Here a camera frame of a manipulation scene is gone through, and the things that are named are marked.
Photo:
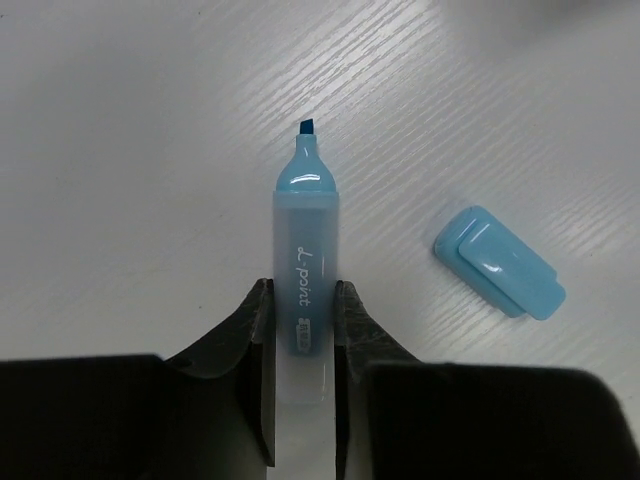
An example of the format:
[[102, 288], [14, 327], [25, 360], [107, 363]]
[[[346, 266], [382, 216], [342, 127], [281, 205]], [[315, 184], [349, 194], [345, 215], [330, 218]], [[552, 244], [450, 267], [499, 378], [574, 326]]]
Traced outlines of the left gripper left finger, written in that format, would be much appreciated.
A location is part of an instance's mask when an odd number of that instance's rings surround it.
[[5, 361], [5, 479], [263, 479], [275, 463], [274, 294], [154, 354]]

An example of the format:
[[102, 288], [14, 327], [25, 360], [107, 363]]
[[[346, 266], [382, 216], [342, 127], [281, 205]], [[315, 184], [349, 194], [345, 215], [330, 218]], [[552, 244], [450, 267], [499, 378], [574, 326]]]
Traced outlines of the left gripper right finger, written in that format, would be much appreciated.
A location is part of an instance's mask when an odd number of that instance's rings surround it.
[[425, 363], [337, 284], [340, 479], [631, 479], [635, 441], [608, 386], [576, 369]]

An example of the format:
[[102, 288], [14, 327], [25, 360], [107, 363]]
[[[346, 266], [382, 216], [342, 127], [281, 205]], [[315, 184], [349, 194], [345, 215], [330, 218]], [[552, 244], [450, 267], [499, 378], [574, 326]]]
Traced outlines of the short blue eraser cap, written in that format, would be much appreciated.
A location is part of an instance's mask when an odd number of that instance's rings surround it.
[[543, 321], [566, 299], [556, 270], [481, 206], [460, 211], [438, 234], [438, 260], [510, 318]]

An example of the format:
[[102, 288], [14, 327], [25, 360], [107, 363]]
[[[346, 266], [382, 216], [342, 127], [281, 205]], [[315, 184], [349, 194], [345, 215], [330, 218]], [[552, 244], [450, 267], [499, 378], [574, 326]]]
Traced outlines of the blue marker tip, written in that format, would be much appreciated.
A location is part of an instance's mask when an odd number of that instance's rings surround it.
[[272, 205], [276, 392], [286, 403], [317, 404], [333, 369], [339, 193], [311, 119], [299, 124]]

